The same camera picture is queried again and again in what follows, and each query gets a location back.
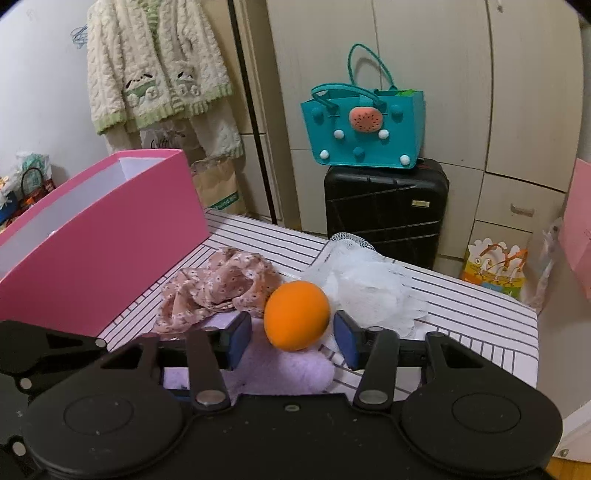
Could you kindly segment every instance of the white tulle cloth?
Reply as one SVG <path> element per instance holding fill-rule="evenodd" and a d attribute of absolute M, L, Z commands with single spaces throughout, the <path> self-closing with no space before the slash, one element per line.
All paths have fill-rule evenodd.
<path fill-rule="evenodd" d="M 302 280 L 318 285 L 329 298 L 331 318 L 346 311 L 360 326 L 380 326 L 413 337 L 415 319 L 427 314 L 427 302 L 411 289 L 409 271 L 400 264 L 362 247 L 354 235 L 336 234 L 325 262 L 302 273 Z M 322 343 L 336 346 L 332 322 Z"/>

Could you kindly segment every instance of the pink floral fabric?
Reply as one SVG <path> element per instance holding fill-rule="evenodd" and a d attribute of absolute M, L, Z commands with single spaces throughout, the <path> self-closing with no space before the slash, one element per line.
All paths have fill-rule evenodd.
<path fill-rule="evenodd" d="M 281 276 L 262 255 L 221 248 L 205 268 L 182 268 L 164 284 L 152 331 L 182 333 L 214 313 L 233 309 L 262 317 L 279 285 Z"/>

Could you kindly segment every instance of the striped tablecloth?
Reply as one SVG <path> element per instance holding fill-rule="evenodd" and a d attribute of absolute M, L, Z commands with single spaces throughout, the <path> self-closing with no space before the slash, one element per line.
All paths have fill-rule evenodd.
<path fill-rule="evenodd" d="M 299 278 L 315 262 L 323 262 L 330 242 L 306 233 L 250 218 L 206 211 L 211 236 L 170 268 L 135 299 L 99 337 L 109 350 L 151 330 L 160 304 L 164 282 L 183 267 L 200 267 L 216 248 L 229 246 L 258 252 L 273 262 L 284 276 Z M 413 278 L 412 288 L 428 302 L 428 315 L 417 320 L 415 338 L 429 331 L 443 332 L 492 360 L 529 385 L 535 386 L 538 370 L 538 331 L 535 312 L 511 297 L 400 262 Z M 336 366 L 329 392 L 352 398 L 362 372 L 348 370 L 342 356 L 323 346 Z M 395 398 L 402 400 L 417 388 L 420 369 L 398 368 Z"/>

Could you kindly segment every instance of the drawer handle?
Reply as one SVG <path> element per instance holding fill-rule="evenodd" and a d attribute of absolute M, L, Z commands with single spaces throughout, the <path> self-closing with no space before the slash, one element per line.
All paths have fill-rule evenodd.
<path fill-rule="evenodd" d="M 519 208 L 511 203 L 511 211 L 513 213 L 516 213 L 517 215 L 525 215 L 526 217 L 533 217 L 534 213 L 535 213 L 535 208 L 532 208 L 531 210 L 529 210 L 527 208 Z"/>

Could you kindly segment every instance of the brown paper bag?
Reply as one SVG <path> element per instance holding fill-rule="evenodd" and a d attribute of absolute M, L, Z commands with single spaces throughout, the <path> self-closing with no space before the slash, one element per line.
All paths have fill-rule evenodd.
<path fill-rule="evenodd" d="M 246 208 L 238 190 L 232 160 L 203 160 L 191 165 L 193 185 L 204 207 L 244 215 Z"/>

